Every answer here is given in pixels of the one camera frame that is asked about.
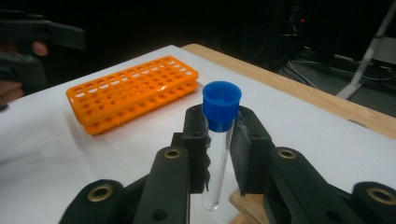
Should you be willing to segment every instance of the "dark background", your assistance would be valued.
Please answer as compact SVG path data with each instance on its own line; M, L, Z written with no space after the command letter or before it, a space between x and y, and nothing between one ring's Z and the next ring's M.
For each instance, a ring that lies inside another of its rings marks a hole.
M86 31L85 51L48 43L49 56L40 59L52 86L161 47L190 43L270 70L304 46L324 63L335 53L358 61L390 2L2 0L0 7L41 14ZM395 24L389 27L391 35Z

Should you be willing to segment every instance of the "white tabletop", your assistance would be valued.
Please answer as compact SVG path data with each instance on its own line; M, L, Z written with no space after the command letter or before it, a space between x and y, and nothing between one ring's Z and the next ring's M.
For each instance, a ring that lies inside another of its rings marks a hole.
M67 89L166 55L199 72L196 92L109 132L85 133ZM182 132L186 109L202 102L202 87L214 80L239 86L241 105L256 113L275 145L301 151L332 185L350 192L357 182L376 181L396 189L396 141L169 46L23 97L0 113L0 223L57 223L91 182L127 186L146 175L156 152ZM224 181L214 213L201 207L200 195L191 196L191 223L228 223L237 215L228 202L237 189L231 160Z

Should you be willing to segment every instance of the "orange plastic tray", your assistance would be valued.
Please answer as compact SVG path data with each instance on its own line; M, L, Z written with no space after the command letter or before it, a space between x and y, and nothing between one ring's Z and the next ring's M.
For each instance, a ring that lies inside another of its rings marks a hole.
M198 73L172 56L77 85L66 95L89 134L102 133L197 88Z

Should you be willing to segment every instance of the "test tube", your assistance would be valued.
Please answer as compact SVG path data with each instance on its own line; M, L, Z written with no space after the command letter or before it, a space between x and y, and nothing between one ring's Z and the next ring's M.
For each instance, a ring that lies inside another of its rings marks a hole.
M233 124L238 114L242 92L233 83L215 81L203 90L206 155L208 161L202 207L209 212L219 206L219 198L233 136Z

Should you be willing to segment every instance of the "blue tube cap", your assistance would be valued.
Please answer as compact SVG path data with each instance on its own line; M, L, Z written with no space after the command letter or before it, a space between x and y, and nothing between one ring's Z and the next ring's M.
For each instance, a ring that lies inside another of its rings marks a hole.
M203 112L209 130L227 132L239 110L242 92L233 83L214 81L204 86Z

